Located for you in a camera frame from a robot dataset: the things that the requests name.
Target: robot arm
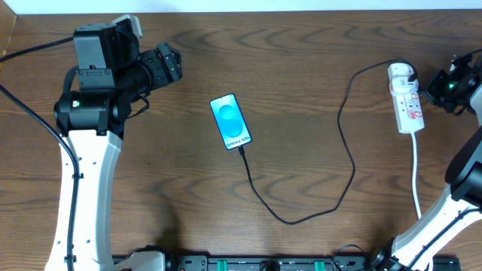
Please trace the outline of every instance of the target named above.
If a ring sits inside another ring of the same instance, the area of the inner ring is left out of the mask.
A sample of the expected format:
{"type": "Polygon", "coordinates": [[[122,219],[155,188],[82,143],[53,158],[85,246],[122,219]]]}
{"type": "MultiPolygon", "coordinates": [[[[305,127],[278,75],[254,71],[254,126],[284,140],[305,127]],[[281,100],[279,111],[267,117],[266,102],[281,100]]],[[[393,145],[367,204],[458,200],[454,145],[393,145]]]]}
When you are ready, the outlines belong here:
{"type": "MultiPolygon", "coordinates": [[[[81,26],[74,33],[80,91],[64,90],[54,108],[56,129],[80,166],[72,239],[74,270],[114,270],[110,243],[112,184],[131,103],[142,99],[148,104],[146,96],[152,90],[182,78],[181,54],[166,43],[140,53],[141,37],[139,20],[131,15],[112,23],[81,26]]],[[[68,154],[61,151],[59,216],[46,270],[66,270],[69,260],[66,244],[73,168],[68,154]]],[[[119,268],[141,271],[150,261],[164,263],[162,254],[146,253],[141,261],[138,259],[126,260],[119,268]]],[[[150,265],[149,270],[159,270],[153,267],[150,265]]]]}
{"type": "MultiPolygon", "coordinates": [[[[450,75],[440,71],[422,91],[430,102],[453,113],[477,114],[482,124],[482,83],[480,60],[468,63],[471,54],[455,58],[450,75]]],[[[458,233],[482,219],[482,126],[450,163],[447,186],[437,202],[407,232],[390,240],[369,264],[367,270],[425,270],[430,259],[458,233]]]]}

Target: blue phone screen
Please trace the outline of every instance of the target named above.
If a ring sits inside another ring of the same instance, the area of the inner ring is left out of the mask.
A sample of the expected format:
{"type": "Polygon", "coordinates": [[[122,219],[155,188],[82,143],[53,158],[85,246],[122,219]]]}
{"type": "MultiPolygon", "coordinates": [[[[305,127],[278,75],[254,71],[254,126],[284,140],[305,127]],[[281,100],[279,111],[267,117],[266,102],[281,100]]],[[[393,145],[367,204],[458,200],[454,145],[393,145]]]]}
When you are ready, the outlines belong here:
{"type": "Polygon", "coordinates": [[[251,142],[251,135],[234,94],[213,99],[210,104],[226,149],[251,142]]]}

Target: wooden table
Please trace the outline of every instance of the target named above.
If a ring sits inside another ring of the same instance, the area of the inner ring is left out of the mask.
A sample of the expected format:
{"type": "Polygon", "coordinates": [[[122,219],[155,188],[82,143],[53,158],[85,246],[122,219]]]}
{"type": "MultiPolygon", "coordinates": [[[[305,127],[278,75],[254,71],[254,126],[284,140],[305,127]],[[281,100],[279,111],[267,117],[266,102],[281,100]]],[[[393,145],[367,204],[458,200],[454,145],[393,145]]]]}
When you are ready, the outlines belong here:
{"type": "MultiPolygon", "coordinates": [[[[361,75],[342,115],[357,165],[340,209],[288,227],[251,192],[237,151],[226,151],[209,101],[235,93],[253,142],[246,146],[255,186],[294,220],[332,208],[351,174],[337,130],[348,80],[394,57],[409,59],[426,83],[453,54],[480,47],[482,11],[141,14],[142,50],[163,41],[183,56],[182,81],[149,97],[129,120],[114,178],[115,254],[144,245],[211,254],[332,254],[355,243],[370,251],[407,230],[410,136],[398,134],[386,67],[361,75]]],[[[9,52],[70,36],[76,26],[116,15],[21,16],[9,52]]],[[[52,125],[63,76],[77,64],[73,44],[9,61],[1,83],[52,125]]],[[[419,196],[423,212],[445,185],[448,163],[477,128],[423,104],[419,196]]],[[[32,118],[0,97],[0,269],[43,269],[59,202],[59,147],[32,118]]],[[[442,252],[464,270],[482,267],[482,224],[442,252]]]]}

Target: white power strip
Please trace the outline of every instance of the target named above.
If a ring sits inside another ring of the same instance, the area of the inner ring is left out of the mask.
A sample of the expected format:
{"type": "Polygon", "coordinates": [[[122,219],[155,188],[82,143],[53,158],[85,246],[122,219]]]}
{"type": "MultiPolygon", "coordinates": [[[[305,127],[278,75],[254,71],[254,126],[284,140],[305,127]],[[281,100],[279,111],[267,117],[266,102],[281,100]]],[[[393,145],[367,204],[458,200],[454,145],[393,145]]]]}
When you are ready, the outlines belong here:
{"type": "Polygon", "coordinates": [[[395,107],[398,131],[409,134],[416,132],[423,127],[422,108],[417,90],[417,80],[409,82],[408,78],[413,74],[413,69],[405,63],[391,64],[389,67],[389,89],[395,107]]]}

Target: black cable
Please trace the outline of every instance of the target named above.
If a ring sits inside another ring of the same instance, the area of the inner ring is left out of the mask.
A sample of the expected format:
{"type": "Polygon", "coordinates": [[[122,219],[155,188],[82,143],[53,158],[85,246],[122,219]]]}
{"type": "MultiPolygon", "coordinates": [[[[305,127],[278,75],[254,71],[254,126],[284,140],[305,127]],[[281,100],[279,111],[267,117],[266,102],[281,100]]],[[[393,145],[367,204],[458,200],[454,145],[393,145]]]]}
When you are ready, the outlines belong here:
{"type": "Polygon", "coordinates": [[[480,53],[480,52],[482,52],[482,48],[481,48],[481,49],[476,49],[476,50],[474,50],[474,51],[472,51],[472,52],[470,52],[470,53],[467,53],[466,55],[464,55],[464,56],[462,56],[462,57],[460,57],[460,58],[461,58],[461,59],[464,59],[464,58],[469,57],[469,56],[471,56],[471,55],[473,55],[473,54],[475,54],[475,53],[480,53]]]}
{"type": "Polygon", "coordinates": [[[458,116],[460,116],[466,109],[467,109],[467,105],[464,105],[464,106],[462,106],[462,108],[460,108],[460,110],[458,110],[457,112],[453,112],[453,114],[458,117],[458,116]]]}
{"type": "MultiPolygon", "coordinates": [[[[36,47],[32,47],[29,49],[21,50],[16,53],[9,54],[7,56],[4,56],[0,58],[0,63],[7,61],[9,59],[13,59],[16,56],[21,56],[26,53],[31,53],[35,52],[37,50],[42,50],[45,48],[57,46],[60,44],[64,44],[66,42],[72,41],[74,38],[64,38],[63,40],[60,41],[54,41],[49,44],[43,44],[39,45],[36,47]]],[[[69,146],[62,140],[62,138],[59,136],[59,134],[53,129],[47,121],[42,119],[39,115],[37,115],[32,109],[30,109],[28,106],[23,104],[19,99],[17,99],[14,95],[12,95],[10,92],[8,92],[7,89],[5,89],[1,84],[0,84],[0,91],[5,94],[12,102],[14,102],[16,105],[18,105],[20,108],[22,108],[30,117],[33,117],[35,120],[37,120],[58,142],[59,144],[64,148],[66,153],[68,154],[70,160],[72,161],[72,166],[74,167],[74,175],[72,178],[74,179],[73,187],[72,187],[72,202],[70,205],[70,213],[69,213],[69,228],[67,232],[67,256],[65,258],[67,262],[67,270],[72,271],[74,269],[74,256],[73,256],[73,248],[74,245],[73,243],[73,235],[74,235],[74,222],[75,222],[75,210],[77,208],[77,195],[78,195],[78,179],[80,177],[80,172],[79,172],[79,165],[78,161],[75,158],[74,153],[72,150],[69,148],[69,146]]]]}
{"type": "Polygon", "coordinates": [[[337,252],[335,252],[335,254],[333,254],[333,257],[331,258],[331,260],[333,261],[333,266],[335,266],[339,271],[343,271],[343,270],[340,268],[340,264],[337,263],[337,262],[334,260],[334,258],[335,258],[342,250],[347,249],[347,248],[357,248],[357,249],[359,249],[359,250],[362,252],[363,256],[365,257],[365,261],[364,261],[364,263],[363,263],[363,268],[357,269],[357,270],[355,270],[355,271],[362,271],[362,270],[364,270],[364,269],[367,267],[367,266],[366,266],[366,264],[367,264],[367,254],[365,253],[365,251],[364,251],[362,248],[360,248],[359,246],[357,246],[357,245],[355,245],[355,244],[342,245],[341,248],[339,248],[339,249],[337,250],[337,252]]]}
{"type": "Polygon", "coordinates": [[[299,223],[302,223],[304,221],[307,221],[311,218],[316,218],[320,215],[327,215],[327,214],[330,214],[332,212],[335,212],[337,211],[337,209],[340,207],[341,203],[343,202],[343,199],[345,198],[345,195],[346,195],[346,192],[348,191],[350,185],[352,184],[353,182],[353,177],[355,177],[355,161],[353,160],[353,157],[352,157],[352,154],[350,153],[349,149],[348,149],[348,144],[346,143],[346,140],[345,140],[345,136],[343,135],[343,130],[341,129],[341,124],[340,124],[340,116],[341,116],[341,112],[343,111],[343,107],[345,106],[346,104],[346,101],[348,100],[348,97],[349,97],[349,91],[350,89],[352,88],[352,83],[353,83],[353,80],[355,80],[355,77],[359,74],[361,74],[362,72],[366,72],[367,70],[369,69],[372,69],[372,68],[375,68],[375,67],[378,67],[379,65],[383,65],[383,64],[388,64],[388,63],[396,63],[396,62],[403,62],[403,63],[407,63],[408,65],[412,66],[407,60],[404,60],[404,59],[391,59],[391,60],[387,60],[387,61],[383,61],[383,62],[380,62],[380,63],[377,63],[375,65],[371,65],[365,69],[362,69],[361,71],[358,71],[356,72],[352,78],[350,79],[349,81],[349,84],[348,84],[348,87],[346,88],[346,95],[345,95],[345,99],[343,100],[343,102],[341,103],[341,106],[340,106],[340,110],[338,111],[338,116],[337,116],[337,123],[338,123],[338,130],[340,131],[340,136],[341,136],[341,140],[343,141],[343,145],[345,146],[345,149],[346,149],[346,152],[348,153],[348,157],[349,157],[349,160],[350,162],[352,163],[352,175],[349,177],[349,181],[348,181],[348,184],[346,184],[346,187],[345,189],[343,190],[343,193],[341,194],[341,197],[340,199],[338,200],[338,203],[336,204],[335,207],[333,207],[332,209],[329,209],[329,210],[326,210],[326,211],[323,211],[323,212],[319,212],[319,213],[316,213],[316,214],[313,214],[313,215],[310,215],[310,216],[307,216],[305,218],[302,218],[300,220],[297,220],[297,221],[293,221],[293,222],[289,222],[289,221],[286,221],[282,218],[280,218],[280,216],[278,216],[269,206],[268,204],[265,203],[265,201],[261,198],[261,196],[258,194],[258,192],[256,191],[255,189],[255,186],[253,185],[253,180],[251,179],[251,174],[249,173],[249,166],[248,166],[248,161],[246,160],[246,156],[245,156],[245,151],[244,151],[244,148],[241,146],[239,147],[239,154],[241,154],[241,156],[243,157],[243,160],[244,160],[244,164],[246,166],[246,171],[248,173],[248,180],[249,180],[249,185],[251,186],[251,189],[253,190],[253,193],[255,193],[256,197],[261,201],[261,203],[264,205],[264,207],[266,207],[266,209],[273,215],[274,218],[276,218],[279,222],[283,223],[283,224],[286,224],[286,225],[296,225],[296,224],[299,224],[299,223]]]}
{"type": "Polygon", "coordinates": [[[72,83],[74,83],[75,75],[77,74],[78,66],[72,67],[66,73],[65,78],[63,79],[63,93],[69,93],[70,89],[72,88],[72,83]]]}
{"type": "Polygon", "coordinates": [[[73,40],[74,40],[73,37],[64,38],[60,41],[54,41],[54,42],[51,42],[51,43],[48,43],[48,44],[38,45],[38,46],[29,48],[29,49],[21,50],[21,51],[18,51],[16,53],[11,53],[7,56],[4,56],[4,57],[0,58],[0,63],[2,63],[4,61],[7,61],[9,59],[13,59],[14,57],[17,57],[17,56],[21,56],[21,55],[26,54],[26,53],[31,53],[31,52],[35,52],[37,50],[42,50],[42,49],[46,49],[46,48],[49,48],[49,47],[54,47],[54,46],[57,46],[57,45],[65,44],[66,42],[73,41],[73,40]]]}
{"type": "Polygon", "coordinates": [[[412,67],[412,69],[413,69],[413,74],[408,77],[408,81],[409,81],[409,82],[414,82],[414,81],[416,80],[416,78],[418,78],[419,73],[416,71],[415,66],[412,65],[412,63],[408,62],[408,61],[405,60],[405,59],[397,59],[396,62],[398,62],[398,63],[405,63],[405,64],[410,65],[410,67],[412,67]]]}
{"type": "MultiPolygon", "coordinates": [[[[72,233],[73,233],[74,219],[75,219],[75,208],[77,205],[77,193],[75,192],[78,191],[78,179],[79,179],[78,161],[75,158],[75,155],[72,152],[72,150],[69,148],[69,146],[62,140],[62,138],[55,131],[55,129],[53,129],[52,126],[50,126],[47,123],[47,121],[42,119],[32,109],[30,109],[28,106],[23,104],[19,99],[13,96],[10,92],[8,92],[8,90],[5,89],[1,84],[0,84],[0,91],[4,95],[6,95],[12,102],[14,102],[20,108],[22,108],[30,117],[33,117],[34,120],[37,120],[59,142],[59,144],[64,148],[64,150],[66,150],[66,153],[68,154],[68,156],[70,157],[70,160],[72,161],[72,165],[74,166],[74,175],[72,176],[74,179],[74,187],[72,189],[73,192],[72,192],[72,203],[70,205],[69,231],[67,235],[67,258],[72,260],[72,233]]],[[[67,261],[67,264],[68,264],[67,266],[70,266],[69,271],[73,270],[73,263],[70,260],[67,261]]]]}
{"type": "Polygon", "coordinates": [[[457,222],[462,220],[466,215],[473,213],[473,212],[482,212],[482,209],[476,208],[476,209],[470,209],[470,210],[465,210],[463,212],[460,212],[459,215],[455,219],[450,222],[440,233],[437,234],[427,245],[424,245],[422,247],[422,250],[419,252],[419,254],[416,255],[415,259],[412,260],[410,265],[407,267],[406,270],[412,270],[412,268],[415,266],[415,263],[423,256],[423,254],[435,244],[447,231],[449,231],[457,222]]]}
{"type": "Polygon", "coordinates": [[[141,99],[142,101],[145,102],[145,106],[141,109],[139,109],[134,115],[127,117],[127,119],[130,119],[135,116],[139,116],[140,114],[146,112],[149,109],[149,99],[146,96],[137,96],[137,98],[141,99]]]}

